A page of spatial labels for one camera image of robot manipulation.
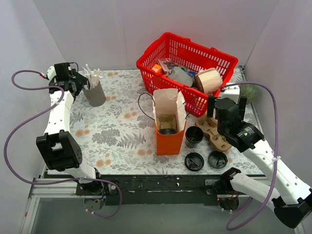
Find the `grey cup with straws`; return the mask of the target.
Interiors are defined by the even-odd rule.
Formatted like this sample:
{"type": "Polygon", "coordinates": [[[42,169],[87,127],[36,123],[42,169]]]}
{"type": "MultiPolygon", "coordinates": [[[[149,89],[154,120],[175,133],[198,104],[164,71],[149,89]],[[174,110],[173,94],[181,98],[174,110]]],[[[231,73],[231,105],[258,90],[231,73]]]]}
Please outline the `grey cup with straws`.
{"type": "Polygon", "coordinates": [[[82,89],[83,93],[91,106],[99,107],[106,101],[106,96],[100,82],[103,76],[100,69],[91,70],[88,64],[85,64],[83,69],[87,78],[87,84],[82,89]]]}

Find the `green round melon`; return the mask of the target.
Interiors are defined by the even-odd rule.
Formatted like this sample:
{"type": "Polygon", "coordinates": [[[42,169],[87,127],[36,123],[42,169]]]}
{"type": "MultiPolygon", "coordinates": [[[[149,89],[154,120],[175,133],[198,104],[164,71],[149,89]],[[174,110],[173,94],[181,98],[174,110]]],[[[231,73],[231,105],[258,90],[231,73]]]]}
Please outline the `green round melon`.
{"type": "Polygon", "coordinates": [[[240,88],[240,97],[247,99],[247,104],[251,104],[256,101],[259,96],[260,90],[254,84],[243,84],[239,86],[240,88]]]}

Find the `floral patterned table mat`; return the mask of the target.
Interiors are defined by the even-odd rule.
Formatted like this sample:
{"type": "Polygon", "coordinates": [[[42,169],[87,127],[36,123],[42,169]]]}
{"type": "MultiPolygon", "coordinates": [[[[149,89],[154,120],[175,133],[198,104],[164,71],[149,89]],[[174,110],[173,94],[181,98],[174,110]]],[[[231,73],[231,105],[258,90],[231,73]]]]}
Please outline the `floral patterned table mat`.
{"type": "Polygon", "coordinates": [[[194,149],[182,144],[178,155],[157,155],[153,102],[145,93],[140,71],[101,74],[105,103],[92,107],[80,94],[71,108],[70,132],[85,162],[104,175],[189,175],[188,153],[208,158],[213,146],[207,139],[194,149]]]}

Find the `black coffee lid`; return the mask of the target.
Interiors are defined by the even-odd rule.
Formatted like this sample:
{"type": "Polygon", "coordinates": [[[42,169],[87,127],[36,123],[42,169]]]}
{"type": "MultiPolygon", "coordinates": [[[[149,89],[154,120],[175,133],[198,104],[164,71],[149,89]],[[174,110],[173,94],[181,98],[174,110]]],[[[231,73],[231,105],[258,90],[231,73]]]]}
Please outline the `black coffee lid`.
{"type": "Polygon", "coordinates": [[[215,169],[222,169],[227,165],[228,159],[223,152],[212,151],[208,156],[208,163],[215,169]]]}
{"type": "Polygon", "coordinates": [[[184,163],[188,170],[198,172],[204,166],[204,159],[200,154],[193,152],[186,155],[184,163]]]}
{"type": "Polygon", "coordinates": [[[176,134],[176,129],[175,128],[162,128],[162,129],[159,129],[158,131],[162,135],[176,134]]]}

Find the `grey crumpled bag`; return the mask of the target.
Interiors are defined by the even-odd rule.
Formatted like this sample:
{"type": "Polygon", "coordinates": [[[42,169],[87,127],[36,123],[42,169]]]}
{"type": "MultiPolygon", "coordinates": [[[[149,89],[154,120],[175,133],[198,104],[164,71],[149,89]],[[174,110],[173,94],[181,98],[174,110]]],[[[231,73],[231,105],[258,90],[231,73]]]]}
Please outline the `grey crumpled bag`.
{"type": "Polygon", "coordinates": [[[189,87],[193,84],[193,78],[189,76],[185,71],[180,67],[176,66],[167,73],[167,77],[175,82],[178,82],[189,87]]]}

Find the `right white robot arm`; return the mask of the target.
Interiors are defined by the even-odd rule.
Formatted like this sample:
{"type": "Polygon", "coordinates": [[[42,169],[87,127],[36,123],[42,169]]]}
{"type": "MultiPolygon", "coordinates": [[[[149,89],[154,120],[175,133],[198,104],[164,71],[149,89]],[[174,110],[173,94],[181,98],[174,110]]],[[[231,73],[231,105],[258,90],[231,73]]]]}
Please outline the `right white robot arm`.
{"type": "Polygon", "coordinates": [[[217,120],[217,131],[246,158],[250,159],[271,181],[265,185],[254,180],[239,169],[224,172],[215,185],[223,192],[242,192],[264,202],[287,227],[296,228],[312,212],[312,188],[296,176],[289,167],[274,156],[274,151],[264,135],[253,125],[243,120],[246,98],[235,103],[229,98],[208,98],[207,116],[217,120]]]}

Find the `black paper coffee cup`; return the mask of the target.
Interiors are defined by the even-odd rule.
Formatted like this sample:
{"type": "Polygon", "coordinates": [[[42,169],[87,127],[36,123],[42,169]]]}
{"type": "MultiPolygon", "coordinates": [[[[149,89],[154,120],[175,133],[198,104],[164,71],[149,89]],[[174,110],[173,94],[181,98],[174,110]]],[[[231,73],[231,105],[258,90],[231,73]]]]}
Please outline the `black paper coffee cup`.
{"type": "Polygon", "coordinates": [[[190,148],[194,148],[204,138],[204,133],[198,126],[191,126],[185,132],[186,145],[190,148]]]}

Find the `brown cardboard cup carrier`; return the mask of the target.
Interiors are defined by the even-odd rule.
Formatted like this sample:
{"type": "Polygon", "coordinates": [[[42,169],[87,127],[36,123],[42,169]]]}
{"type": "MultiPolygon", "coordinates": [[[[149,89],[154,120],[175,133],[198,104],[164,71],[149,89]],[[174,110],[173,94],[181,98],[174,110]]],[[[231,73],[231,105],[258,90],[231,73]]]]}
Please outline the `brown cardboard cup carrier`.
{"type": "Polygon", "coordinates": [[[197,118],[195,125],[202,129],[204,136],[215,150],[225,152],[232,148],[232,145],[226,138],[218,133],[217,120],[215,118],[202,115],[197,118]]]}

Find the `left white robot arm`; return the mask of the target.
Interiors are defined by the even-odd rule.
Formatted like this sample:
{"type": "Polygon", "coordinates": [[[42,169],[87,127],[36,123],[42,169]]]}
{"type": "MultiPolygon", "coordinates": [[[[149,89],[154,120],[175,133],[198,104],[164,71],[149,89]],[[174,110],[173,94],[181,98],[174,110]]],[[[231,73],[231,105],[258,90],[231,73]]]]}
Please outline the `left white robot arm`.
{"type": "Polygon", "coordinates": [[[93,195],[104,191],[100,173],[83,161],[82,150],[70,133],[71,107],[87,79],[69,62],[51,66],[46,75],[52,109],[47,127],[36,146],[49,170],[65,172],[78,179],[82,190],[93,195]]]}

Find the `red plastic shopping basket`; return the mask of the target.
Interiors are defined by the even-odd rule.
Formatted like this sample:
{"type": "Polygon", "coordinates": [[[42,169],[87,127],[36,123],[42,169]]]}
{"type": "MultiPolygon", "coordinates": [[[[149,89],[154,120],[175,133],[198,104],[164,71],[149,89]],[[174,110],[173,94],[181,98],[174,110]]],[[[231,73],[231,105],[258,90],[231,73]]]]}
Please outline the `red plastic shopping basket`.
{"type": "Polygon", "coordinates": [[[177,88],[187,101],[186,112],[196,117],[207,113],[208,96],[152,70],[160,59],[170,59],[194,72],[215,68],[221,75],[223,85],[230,81],[238,64],[238,58],[234,56],[170,32],[165,32],[155,40],[137,60],[136,66],[141,72],[147,92],[152,94],[156,89],[177,88]]]}

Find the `orange paper gift bag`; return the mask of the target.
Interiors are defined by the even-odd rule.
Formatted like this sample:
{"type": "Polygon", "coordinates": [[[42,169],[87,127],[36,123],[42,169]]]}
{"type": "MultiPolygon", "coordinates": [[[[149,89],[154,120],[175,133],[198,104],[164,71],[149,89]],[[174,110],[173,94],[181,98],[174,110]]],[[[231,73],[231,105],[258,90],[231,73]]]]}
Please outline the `orange paper gift bag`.
{"type": "Polygon", "coordinates": [[[187,101],[176,88],[157,89],[147,95],[152,98],[153,115],[148,117],[154,121],[156,154],[178,155],[188,116],[187,101]]]}

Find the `beige tape roll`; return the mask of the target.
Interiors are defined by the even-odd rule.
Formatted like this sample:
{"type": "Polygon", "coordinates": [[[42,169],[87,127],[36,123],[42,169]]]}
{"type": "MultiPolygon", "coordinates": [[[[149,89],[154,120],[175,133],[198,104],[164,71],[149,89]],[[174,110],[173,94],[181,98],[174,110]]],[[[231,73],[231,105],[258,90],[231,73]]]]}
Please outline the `beige tape roll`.
{"type": "Polygon", "coordinates": [[[220,73],[215,68],[201,71],[195,75],[195,84],[202,93],[217,91],[223,83],[220,73]]]}

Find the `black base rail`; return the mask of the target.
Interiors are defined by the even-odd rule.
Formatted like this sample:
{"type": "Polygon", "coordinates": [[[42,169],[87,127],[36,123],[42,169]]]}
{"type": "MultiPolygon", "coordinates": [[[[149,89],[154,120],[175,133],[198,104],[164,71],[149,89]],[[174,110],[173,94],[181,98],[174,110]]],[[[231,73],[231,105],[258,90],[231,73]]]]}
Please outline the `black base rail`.
{"type": "Polygon", "coordinates": [[[237,200],[242,193],[225,191],[212,184],[219,175],[102,175],[119,186],[122,204],[204,204],[218,205],[220,198],[237,200]]]}

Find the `orange snack packet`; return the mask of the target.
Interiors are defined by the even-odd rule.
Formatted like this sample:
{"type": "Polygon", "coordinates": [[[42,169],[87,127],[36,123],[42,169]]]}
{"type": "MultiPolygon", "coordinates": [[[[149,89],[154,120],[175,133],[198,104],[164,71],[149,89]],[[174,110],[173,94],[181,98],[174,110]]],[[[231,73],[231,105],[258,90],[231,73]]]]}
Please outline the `orange snack packet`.
{"type": "Polygon", "coordinates": [[[155,64],[153,67],[152,67],[152,70],[158,74],[163,74],[163,70],[162,70],[162,67],[159,65],[159,64],[155,64]]]}

